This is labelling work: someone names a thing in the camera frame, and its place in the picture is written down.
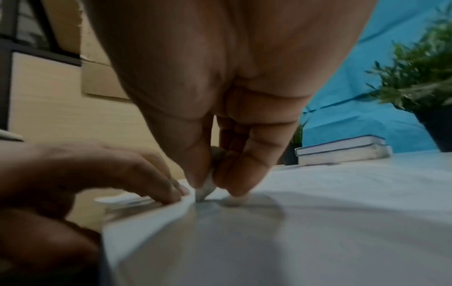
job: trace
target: hand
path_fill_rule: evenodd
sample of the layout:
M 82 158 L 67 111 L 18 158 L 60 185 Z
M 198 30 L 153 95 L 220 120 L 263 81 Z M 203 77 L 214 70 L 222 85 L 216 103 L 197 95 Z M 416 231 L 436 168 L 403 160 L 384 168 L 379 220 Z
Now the hand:
M 277 162 L 376 2 L 85 0 L 85 8 L 124 90 L 194 187 L 210 168 L 217 116 L 228 153 L 214 181 L 240 196 Z
M 100 235 L 64 220 L 80 191 L 120 188 L 165 204 L 187 193 L 147 150 L 0 141 L 0 158 L 0 257 L 25 267 L 97 260 Z

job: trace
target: small potted plant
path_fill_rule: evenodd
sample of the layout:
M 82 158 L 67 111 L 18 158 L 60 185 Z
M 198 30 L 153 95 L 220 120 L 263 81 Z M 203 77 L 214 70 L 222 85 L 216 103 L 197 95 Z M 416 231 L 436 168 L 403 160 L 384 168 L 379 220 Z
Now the small potted plant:
M 302 147 L 303 142 L 303 127 L 304 124 L 300 124 L 297 129 L 295 130 L 295 133 L 292 136 L 292 140 L 287 146 L 286 150 L 284 151 L 284 154 L 282 155 L 282 161 L 284 165 L 297 165 L 298 164 L 298 157 L 295 154 L 295 148 Z
M 452 3 L 437 9 L 438 17 L 419 42 L 394 44 L 392 65 L 375 66 L 381 86 L 370 93 L 380 103 L 412 112 L 425 126 L 438 148 L 452 151 Z

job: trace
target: black plant pot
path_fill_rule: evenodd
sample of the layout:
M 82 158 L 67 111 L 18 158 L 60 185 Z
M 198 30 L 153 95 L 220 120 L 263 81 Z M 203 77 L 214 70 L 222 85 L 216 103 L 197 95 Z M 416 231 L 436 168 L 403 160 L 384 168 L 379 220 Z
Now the black plant pot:
M 295 154 L 295 148 L 300 148 L 301 146 L 301 143 L 290 143 L 287 146 L 286 151 L 284 151 L 284 154 L 282 155 L 282 161 L 284 162 L 284 165 L 298 165 L 298 157 Z
M 415 113 L 441 152 L 452 152 L 452 105 Z

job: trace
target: blue backdrop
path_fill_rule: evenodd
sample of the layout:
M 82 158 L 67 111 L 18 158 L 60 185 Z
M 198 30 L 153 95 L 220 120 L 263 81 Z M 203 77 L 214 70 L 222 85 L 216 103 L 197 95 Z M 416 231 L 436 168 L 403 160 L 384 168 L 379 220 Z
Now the blue backdrop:
M 416 117 L 363 97 L 368 82 L 379 86 L 379 78 L 365 73 L 375 60 L 391 64 L 393 41 L 410 44 L 419 40 L 436 7 L 449 0 L 380 0 L 360 40 L 339 70 L 314 96 L 303 111 L 307 120 L 303 145 L 311 146 L 355 136 L 385 137 L 394 152 L 436 149 Z

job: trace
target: stack of books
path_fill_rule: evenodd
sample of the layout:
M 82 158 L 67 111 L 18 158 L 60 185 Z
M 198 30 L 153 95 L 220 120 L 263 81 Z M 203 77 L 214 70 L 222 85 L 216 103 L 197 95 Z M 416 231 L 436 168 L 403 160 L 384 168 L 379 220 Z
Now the stack of books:
M 353 137 L 295 149 L 301 166 L 372 160 L 390 157 L 386 139 L 374 135 Z

